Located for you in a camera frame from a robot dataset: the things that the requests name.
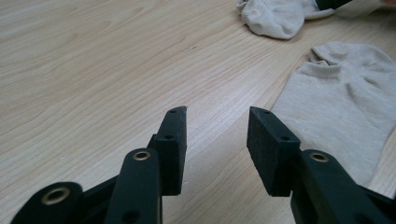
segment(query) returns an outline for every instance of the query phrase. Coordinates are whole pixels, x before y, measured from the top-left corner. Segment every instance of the screw hole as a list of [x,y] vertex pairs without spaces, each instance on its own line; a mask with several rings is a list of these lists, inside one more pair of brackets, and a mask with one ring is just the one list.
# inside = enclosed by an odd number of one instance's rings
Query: screw hole
[[70,189],[65,187],[60,187],[57,189],[50,190],[46,193],[43,198],[41,198],[41,202],[45,205],[53,205],[56,203],[60,203],[64,199],[67,198],[70,194]]
[[149,154],[149,152],[147,151],[139,151],[134,154],[134,159],[136,161],[145,161],[146,159],[149,158],[150,155],[151,154]]
[[129,212],[126,212],[123,216],[122,216],[122,221],[123,223],[136,223],[136,221],[140,218],[140,215],[137,211],[135,210],[131,210]]
[[320,162],[327,162],[329,161],[329,158],[327,156],[317,153],[317,152],[312,152],[309,154],[309,157],[314,160],[314,161],[320,161]]

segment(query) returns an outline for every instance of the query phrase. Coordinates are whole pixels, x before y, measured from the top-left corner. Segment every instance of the black plastic part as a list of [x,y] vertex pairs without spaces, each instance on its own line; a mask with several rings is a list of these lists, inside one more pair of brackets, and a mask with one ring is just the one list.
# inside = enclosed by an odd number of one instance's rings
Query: black plastic part
[[290,196],[300,140],[270,111],[251,107],[247,148],[269,195]]
[[118,176],[114,176],[84,192],[83,203],[86,213],[82,223],[95,224],[103,222],[117,179]]
[[49,185],[34,194],[12,220],[12,224],[71,224],[82,216],[82,188],[73,182]]
[[140,148],[126,155],[107,209],[106,224],[162,223],[158,153]]
[[186,111],[186,106],[169,110],[148,144],[160,157],[163,196],[181,193],[187,149]]
[[[313,155],[317,155],[319,160],[313,159]],[[389,223],[333,156],[317,150],[305,150],[299,160],[298,171],[309,196],[305,200],[311,201],[315,208],[311,212],[318,215],[315,223]],[[293,189],[294,192],[300,193],[298,189]],[[298,214],[295,205],[292,204],[293,214],[303,216]]]
[[375,206],[389,219],[396,223],[396,198],[390,199],[370,189],[361,187]]
[[345,5],[346,3],[352,1],[352,0],[316,0],[318,8],[320,10],[326,10],[329,8],[336,9],[338,7],[341,7]]

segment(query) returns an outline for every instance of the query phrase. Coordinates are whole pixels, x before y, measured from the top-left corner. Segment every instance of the sock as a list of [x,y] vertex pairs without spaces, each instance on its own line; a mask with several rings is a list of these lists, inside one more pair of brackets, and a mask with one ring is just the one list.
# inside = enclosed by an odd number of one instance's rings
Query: sock
[[332,8],[326,10],[319,10],[315,0],[300,0],[304,10],[304,18],[306,20],[315,20],[323,17],[328,17],[334,14],[335,10]]
[[293,38],[304,23],[330,16],[334,10],[319,11],[315,0],[238,0],[241,19],[256,35]]
[[302,150],[333,155],[368,186],[396,123],[396,63],[365,44],[313,47],[272,111],[300,138]]

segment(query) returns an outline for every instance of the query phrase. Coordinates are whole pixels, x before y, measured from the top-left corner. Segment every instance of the fabric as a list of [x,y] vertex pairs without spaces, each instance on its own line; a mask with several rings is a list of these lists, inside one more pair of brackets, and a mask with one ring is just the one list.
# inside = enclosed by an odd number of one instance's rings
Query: fabric
[[315,0],[238,0],[236,8],[253,33],[279,39],[293,38],[304,19],[313,20],[334,13],[333,9],[319,11]]
[[333,155],[367,186],[396,123],[396,63],[365,44],[312,48],[272,111],[300,138],[301,149]]

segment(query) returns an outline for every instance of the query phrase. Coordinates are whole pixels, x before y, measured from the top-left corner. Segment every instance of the light wooden surface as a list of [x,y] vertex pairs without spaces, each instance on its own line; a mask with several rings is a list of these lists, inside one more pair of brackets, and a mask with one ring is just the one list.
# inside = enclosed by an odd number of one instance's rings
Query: light wooden surface
[[[188,107],[182,194],[164,223],[293,223],[246,149],[248,109],[271,108],[314,45],[374,44],[396,59],[396,13],[306,22],[256,36],[234,1],[1,0],[0,222],[58,181],[89,189],[145,147],[166,110]],[[396,133],[371,188],[396,189]]]

